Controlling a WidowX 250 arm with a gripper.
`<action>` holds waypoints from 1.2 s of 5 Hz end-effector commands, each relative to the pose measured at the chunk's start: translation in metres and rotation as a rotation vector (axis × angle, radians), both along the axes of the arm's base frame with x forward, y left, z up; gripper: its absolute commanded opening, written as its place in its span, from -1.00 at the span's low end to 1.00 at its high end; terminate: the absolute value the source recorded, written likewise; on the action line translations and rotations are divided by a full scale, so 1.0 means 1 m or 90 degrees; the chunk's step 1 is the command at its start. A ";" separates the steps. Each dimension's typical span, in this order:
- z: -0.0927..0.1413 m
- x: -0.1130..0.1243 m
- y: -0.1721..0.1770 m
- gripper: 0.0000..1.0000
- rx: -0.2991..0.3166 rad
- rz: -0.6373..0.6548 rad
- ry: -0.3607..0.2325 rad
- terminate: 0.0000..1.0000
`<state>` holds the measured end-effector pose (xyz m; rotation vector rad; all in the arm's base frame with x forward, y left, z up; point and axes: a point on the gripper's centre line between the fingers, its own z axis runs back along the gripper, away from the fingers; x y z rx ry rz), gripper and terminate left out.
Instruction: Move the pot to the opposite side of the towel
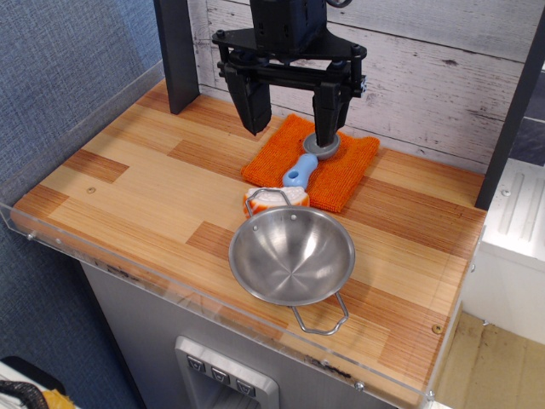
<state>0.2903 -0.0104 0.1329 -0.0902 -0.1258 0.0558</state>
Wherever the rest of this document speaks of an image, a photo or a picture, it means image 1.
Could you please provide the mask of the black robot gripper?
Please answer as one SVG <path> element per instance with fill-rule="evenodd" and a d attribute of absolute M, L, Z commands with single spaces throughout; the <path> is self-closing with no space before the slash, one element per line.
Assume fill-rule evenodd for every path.
<path fill-rule="evenodd" d="M 327 28 L 327 7 L 348 1 L 252 1 L 251 28 L 217 31 L 220 76 L 243 126 L 262 132 L 272 117 L 270 86 L 314 90 L 316 143 L 327 147 L 345 124 L 349 102 L 365 90 L 366 48 Z"/>

